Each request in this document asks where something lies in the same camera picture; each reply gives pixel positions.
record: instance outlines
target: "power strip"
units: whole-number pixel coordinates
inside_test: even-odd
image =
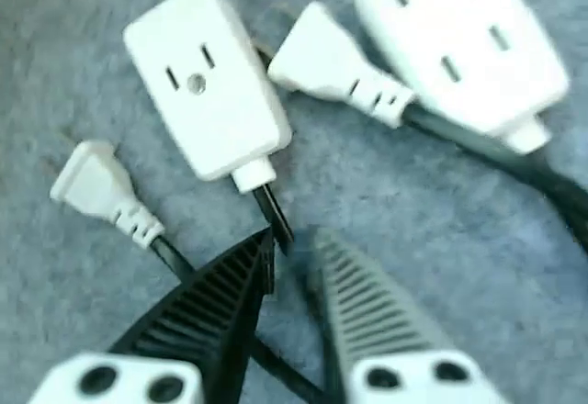
[[[356,0],[368,34],[421,103],[528,153],[549,140],[537,113],[569,79],[523,0]]]

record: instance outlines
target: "cord end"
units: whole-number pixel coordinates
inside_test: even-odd
[[[288,90],[343,101],[396,128],[413,92],[372,66],[352,36],[319,2],[309,4],[269,65]]]
[[[243,195],[275,181],[276,171],[267,156],[263,156],[237,168],[231,176]]]
[[[161,222],[137,199],[129,173],[102,140],[77,145],[50,191],[56,202],[114,224],[147,248],[164,232]]]

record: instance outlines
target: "extension cord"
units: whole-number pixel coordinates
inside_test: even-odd
[[[124,31],[175,143],[205,181],[231,174],[242,193],[276,179],[286,114],[245,28],[225,0],[164,0]]]
[[[367,33],[430,111],[527,154],[568,75],[523,0],[356,0]]]

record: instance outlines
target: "electrical cable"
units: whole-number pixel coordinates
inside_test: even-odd
[[[463,151],[543,193],[588,253],[588,192],[577,183],[558,174],[545,161],[517,154],[498,140],[464,129],[415,104],[406,107],[402,119],[420,131],[455,143]]]
[[[288,246],[294,241],[294,234],[272,193],[272,189],[269,185],[262,185],[256,188],[253,193],[257,205],[261,208],[261,212],[274,232],[277,244],[282,252],[288,255]]]
[[[156,237],[151,243],[151,249],[181,282],[186,282],[195,273],[195,268],[186,257],[165,237]],[[322,402],[322,391],[286,361],[275,355],[257,336],[254,339],[251,356],[270,375],[281,381],[305,402],[312,404]]]

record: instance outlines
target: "white outlet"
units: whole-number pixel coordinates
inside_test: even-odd
[[[289,144],[284,110],[225,0],[164,0],[128,25],[124,40],[199,178],[223,177]]]
[[[47,374],[28,404],[204,404],[202,375],[190,363],[81,353]]]
[[[349,404],[508,404],[478,365],[459,351],[391,353],[358,362],[347,383]]]
[[[560,57],[523,0],[356,0],[367,32],[429,110],[528,152],[564,97]]]

